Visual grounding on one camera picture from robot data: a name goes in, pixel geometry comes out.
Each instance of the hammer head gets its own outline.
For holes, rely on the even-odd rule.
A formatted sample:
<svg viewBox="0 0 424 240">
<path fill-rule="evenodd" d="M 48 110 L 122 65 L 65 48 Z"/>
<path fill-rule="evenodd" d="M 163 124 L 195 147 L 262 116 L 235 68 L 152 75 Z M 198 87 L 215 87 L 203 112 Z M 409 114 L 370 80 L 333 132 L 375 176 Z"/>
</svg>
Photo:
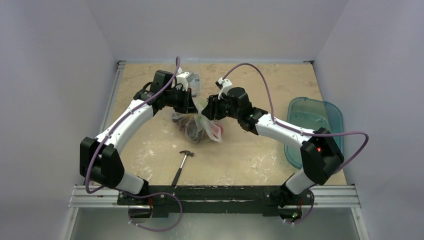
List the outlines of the hammer head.
<svg viewBox="0 0 424 240">
<path fill-rule="evenodd" d="M 180 151 L 179 153 L 180 153 L 180 154 L 184 153 L 185 155 L 190 155 L 190 156 L 192 156 L 192 157 L 195 155 L 195 153 L 194 153 L 194 152 L 190 152 L 190 151 L 188 151 L 188 150 Z"/>
</svg>

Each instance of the black metal base plate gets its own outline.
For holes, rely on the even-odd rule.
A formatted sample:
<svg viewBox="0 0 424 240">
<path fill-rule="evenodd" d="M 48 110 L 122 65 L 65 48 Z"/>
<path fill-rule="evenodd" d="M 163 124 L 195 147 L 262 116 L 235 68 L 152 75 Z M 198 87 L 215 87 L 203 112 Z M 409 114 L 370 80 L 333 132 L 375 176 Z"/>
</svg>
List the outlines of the black metal base plate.
<svg viewBox="0 0 424 240">
<path fill-rule="evenodd" d="M 279 216 L 281 204 L 281 186 L 149 186 L 149 193 L 170 193 L 175 195 L 182 204 L 184 213 L 205 214 L 262 214 L 264 217 Z M 298 197 L 304 205 L 310 205 L 305 190 Z M 299 199 L 285 202 L 286 206 L 297 206 Z M 147 205 L 147 199 L 132 199 L 119 197 L 118 205 Z M 153 218 L 165 218 L 169 213 L 179 213 L 180 207 L 171 196 L 157 195 L 153 197 Z"/>
</svg>

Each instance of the hammer handle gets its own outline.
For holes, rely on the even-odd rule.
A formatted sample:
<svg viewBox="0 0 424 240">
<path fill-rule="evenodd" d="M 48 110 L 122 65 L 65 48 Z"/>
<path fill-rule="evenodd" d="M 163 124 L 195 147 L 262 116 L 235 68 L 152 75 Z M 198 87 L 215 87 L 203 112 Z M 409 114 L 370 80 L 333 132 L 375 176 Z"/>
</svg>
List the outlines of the hammer handle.
<svg viewBox="0 0 424 240">
<path fill-rule="evenodd" d="M 174 187 L 177 185 L 178 179 L 180 178 L 181 170 L 182 168 L 178 168 L 178 171 L 176 171 L 175 177 L 173 178 L 172 186 Z"/>
</svg>

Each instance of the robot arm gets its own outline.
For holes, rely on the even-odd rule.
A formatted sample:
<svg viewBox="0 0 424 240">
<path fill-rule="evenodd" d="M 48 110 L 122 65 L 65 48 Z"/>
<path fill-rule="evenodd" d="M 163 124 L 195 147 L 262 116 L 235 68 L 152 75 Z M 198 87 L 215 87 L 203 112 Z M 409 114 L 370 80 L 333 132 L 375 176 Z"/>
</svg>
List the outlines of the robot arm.
<svg viewBox="0 0 424 240">
<path fill-rule="evenodd" d="M 120 154 L 125 145 L 136 133 L 136 131 L 148 120 L 150 120 L 163 107 L 172 107 L 177 113 L 197 113 L 193 103 L 191 88 L 188 81 L 194 77 L 192 72 L 178 70 L 175 77 L 174 87 L 169 86 L 161 95 L 153 101 L 134 110 L 137 106 L 149 99 L 161 88 L 163 88 L 172 77 L 171 72 L 158 70 L 150 84 L 149 90 L 143 88 L 135 94 L 127 110 L 104 132 L 94 139 L 86 137 L 80 144 L 79 173 L 85 177 L 90 161 L 101 144 L 99 141 L 105 139 L 100 148 L 98 156 L 94 160 L 90 172 L 90 179 L 111 189 L 120 189 L 136 195 L 144 195 L 149 183 L 125 171 Z"/>
<path fill-rule="evenodd" d="M 216 85 L 219 94 L 211 95 L 202 115 L 210 120 L 225 117 L 237 119 L 238 124 L 247 132 L 274 139 L 280 143 L 299 149 L 303 168 L 292 175 L 282 186 L 282 193 L 293 197 L 309 187 L 323 185 L 344 162 L 344 157 L 332 137 L 305 136 L 310 134 L 329 134 L 321 128 L 318 131 L 304 129 L 280 119 L 275 119 L 300 133 L 275 124 L 271 114 L 253 107 L 248 94 L 241 87 L 233 87 L 228 79 L 220 78 Z"/>
</svg>

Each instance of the hammer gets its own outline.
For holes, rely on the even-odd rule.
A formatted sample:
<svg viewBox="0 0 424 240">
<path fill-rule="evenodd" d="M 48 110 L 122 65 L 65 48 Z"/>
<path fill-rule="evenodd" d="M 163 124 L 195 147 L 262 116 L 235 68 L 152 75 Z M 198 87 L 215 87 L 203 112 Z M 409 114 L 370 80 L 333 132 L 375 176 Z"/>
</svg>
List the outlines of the hammer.
<svg viewBox="0 0 424 240">
<path fill-rule="evenodd" d="M 184 159 L 182 160 L 181 166 L 179 167 L 178 171 L 175 174 L 175 177 L 173 178 L 172 186 L 177 185 L 178 178 L 180 178 L 181 170 L 183 169 L 183 165 L 184 165 L 184 162 L 186 161 L 187 156 L 190 155 L 193 157 L 195 155 L 194 152 L 190 152 L 188 150 L 180 151 L 179 153 L 180 154 L 184 153 Z"/>
</svg>

